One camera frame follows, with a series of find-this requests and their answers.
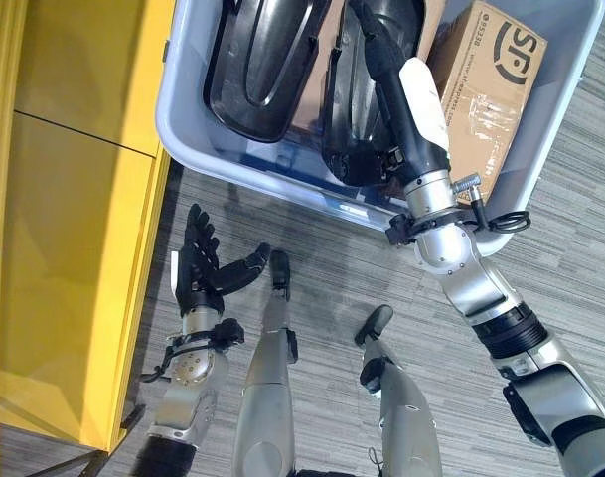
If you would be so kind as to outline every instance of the robot forearm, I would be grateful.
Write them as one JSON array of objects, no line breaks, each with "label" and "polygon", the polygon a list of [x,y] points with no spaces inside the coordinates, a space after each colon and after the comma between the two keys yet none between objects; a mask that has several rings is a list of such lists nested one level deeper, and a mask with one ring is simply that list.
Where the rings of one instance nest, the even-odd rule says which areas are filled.
[{"label": "robot forearm", "polygon": [[[441,224],[418,235],[415,253],[477,333],[499,373],[504,395],[529,439],[553,445],[568,477],[605,476],[605,407],[595,385],[520,295],[477,251],[474,233],[441,218],[456,206],[441,171],[406,187],[418,220]],[[450,192],[442,194],[447,187]]]}]

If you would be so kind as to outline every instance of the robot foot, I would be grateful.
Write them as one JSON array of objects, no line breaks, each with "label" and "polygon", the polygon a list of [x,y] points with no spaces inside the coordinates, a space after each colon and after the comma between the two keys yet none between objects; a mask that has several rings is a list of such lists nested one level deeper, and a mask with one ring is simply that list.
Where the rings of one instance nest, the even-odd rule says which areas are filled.
[{"label": "robot foot", "polygon": [[388,305],[379,306],[371,313],[364,323],[364,326],[360,328],[358,334],[355,335],[355,344],[360,348],[364,347],[364,341],[367,336],[370,336],[374,339],[378,338],[387,325],[390,322],[390,318],[392,318],[392,314],[394,311]]}]

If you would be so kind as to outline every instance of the white label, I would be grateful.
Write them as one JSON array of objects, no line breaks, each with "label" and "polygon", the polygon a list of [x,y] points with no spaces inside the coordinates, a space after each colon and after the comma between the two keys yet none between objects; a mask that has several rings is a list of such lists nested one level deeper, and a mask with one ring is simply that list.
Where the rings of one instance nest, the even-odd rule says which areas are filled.
[{"label": "white label", "polygon": [[448,151],[448,130],[430,68],[419,58],[411,58],[401,67],[399,79],[419,134]]}]

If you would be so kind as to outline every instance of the black cable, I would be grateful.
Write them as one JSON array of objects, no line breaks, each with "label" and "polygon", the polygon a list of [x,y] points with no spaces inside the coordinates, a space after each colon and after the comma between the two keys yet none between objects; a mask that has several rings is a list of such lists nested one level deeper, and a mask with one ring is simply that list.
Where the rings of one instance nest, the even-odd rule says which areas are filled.
[{"label": "black cable", "polygon": [[139,377],[139,380],[142,383],[154,383],[156,380],[170,381],[169,378],[163,376],[163,374],[167,371],[170,366],[170,363],[177,356],[184,355],[185,353],[191,353],[193,351],[207,350],[209,348],[213,348],[212,344],[202,345],[202,346],[194,346],[192,348],[186,348],[184,350],[178,351],[168,351],[173,349],[173,347],[168,347],[165,352],[165,357],[163,358],[163,363],[161,366],[154,367],[154,373],[143,373]]},{"label": "black cable", "polygon": [[514,211],[491,219],[488,225],[490,232],[515,234],[528,229],[531,226],[531,219],[528,211]]},{"label": "black cable", "polygon": [[477,226],[474,232],[488,230],[495,234],[516,234],[531,226],[528,211],[508,212],[488,221],[483,199],[478,198],[472,201],[471,206],[476,221],[467,221],[464,224]]}]

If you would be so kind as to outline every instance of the robotic hand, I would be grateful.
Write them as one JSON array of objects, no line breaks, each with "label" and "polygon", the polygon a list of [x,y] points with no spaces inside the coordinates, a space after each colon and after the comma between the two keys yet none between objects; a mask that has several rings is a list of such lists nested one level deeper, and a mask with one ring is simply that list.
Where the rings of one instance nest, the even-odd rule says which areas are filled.
[{"label": "robotic hand", "polygon": [[[218,389],[227,377],[230,346],[244,342],[244,331],[232,318],[220,321],[223,297],[255,280],[271,248],[262,243],[247,258],[219,267],[214,226],[198,205],[187,219],[185,241],[172,253],[172,288],[181,308],[183,330],[171,337],[165,358],[143,382],[170,381],[148,440],[131,471],[136,477],[183,477],[202,444],[217,406]],[[172,378],[163,375],[176,358]]]},{"label": "robotic hand", "polygon": [[[390,242],[416,243],[419,264],[438,279],[510,382],[504,395],[528,438],[555,447],[567,477],[605,477],[601,395],[476,247],[476,230],[517,232],[529,226],[527,213],[488,221],[478,176],[451,183],[447,139],[440,140],[439,134],[445,133],[443,113],[429,108],[419,115],[425,98],[436,96],[438,103],[427,66],[418,59],[403,60],[365,1],[351,0],[350,6],[366,37],[367,67],[377,84],[380,110],[404,158],[392,172],[404,186],[409,214],[391,221],[386,231]],[[465,191],[471,208],[457,201],[457,194]]]}]

